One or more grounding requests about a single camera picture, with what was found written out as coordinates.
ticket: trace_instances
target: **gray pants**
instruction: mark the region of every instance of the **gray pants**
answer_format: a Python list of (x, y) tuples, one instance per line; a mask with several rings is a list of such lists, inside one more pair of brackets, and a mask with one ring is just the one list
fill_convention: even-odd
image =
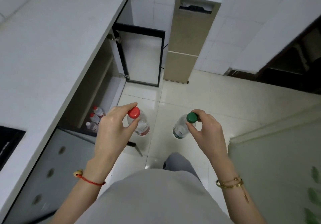
[(164, 162), (163, 170), (168, 170), (172, 172), (186, 171), (193, 174), (195, 177), (198, 178), (198, 180), (200, 180), (189, 160), (187, 160), (185, 157), (183, 157), (180, 153), (177, 152), (172, 153), (167, 158), (167, 160)]

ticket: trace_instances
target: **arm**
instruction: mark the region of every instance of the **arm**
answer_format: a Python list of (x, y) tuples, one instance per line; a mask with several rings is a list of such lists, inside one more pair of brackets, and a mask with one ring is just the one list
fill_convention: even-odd
[[(210, 160), (211, 165), (222, 182), (230, 181), (238, 176), (232, 161), (229, 159), (226, 150), (222, 126), (215, 118), (202, 110), (193, 110), (199, 115), (202, 122), (201, 131), (187, 122), (187, 126), (200, 149)], [(237, 181), (229, 182), (228, 185), (237, 184)], [(263, 224), (266, 223), (255, 207), (249, 193), (245, 190), (249, 203), (247, 203), (242, 187), (222, 189), (227, 209), (231, 220), (235, 224)]]
[[(113, 168), (120, 153), (138, 125), (136, 119), (127, 128), (123, 118), (137, 103), (114, 107), (99, 124), (95, 155), (88, 161), (83, 176), (95, 183), (103, 183)], [(50, 224), (73, 224), (95, 202), (101, 186), (79, 180), (57, 210)]]

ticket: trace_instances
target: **gray shirt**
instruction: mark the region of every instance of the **gray shirt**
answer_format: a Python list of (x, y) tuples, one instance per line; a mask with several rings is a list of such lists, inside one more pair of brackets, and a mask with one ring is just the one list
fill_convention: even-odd
[(194, 175), (161, 169), (112, 184), (76, 222), (82, 223), (233, 224)]

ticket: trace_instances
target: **plastic water bottle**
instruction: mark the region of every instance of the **plastic water bottle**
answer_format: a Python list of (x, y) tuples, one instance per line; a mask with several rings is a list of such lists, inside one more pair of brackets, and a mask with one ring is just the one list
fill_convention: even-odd
[(106, 116), (106, 114), (104, 113), (104, 111), (103, 111), (100, 107), (94, 106), (93, 109), (94, 109), (94, 113), (95, 113), (97, 116), (99, 116), (100, 119), (101, 119), (103, 116)]
[(98, 125), (94, 122), (86, 122), (86, 127), (88, 130), (93, 131), (95, 133), (98, 132)]
[(189, 134), (189, 130), (185, 123), (189, 122), (196, 126), (197, 118), (198, 115), (194, 112), (181, 116), (173, 128), (174, 136), (178, 139), (185, 138)]
[(140, 121), (138, 122), (135, 133), (137, 133), (139, 136), (145, 136), (149, 133), (150, 127), (145, 113), (142, 110), (139, 110), (138, 107), (134, 107), (128, 112), (128, 125), (130, 125), (138, 117), (140, 118)]
[(100, 118), (95, 113), (90, 113), (89, 117), (92, 122), (99, 124)]

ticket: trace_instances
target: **red string bracelet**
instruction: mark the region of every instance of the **red string bracelet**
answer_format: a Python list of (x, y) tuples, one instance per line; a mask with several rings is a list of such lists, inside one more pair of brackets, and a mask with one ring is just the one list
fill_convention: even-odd
[(80, 179), (82, 179), (90, 184), (97, 185), (97, 186), (103, 186), (106, 183), (106, 182), (103, 182), (102, 184), (98, 184), (98, 183), (92, 182), (92, 181), (88, 180), (87, 178), (83, 177), (82, 174), (83, 174), (82, 169), (74, 172), (75, 177), (79, 177)]

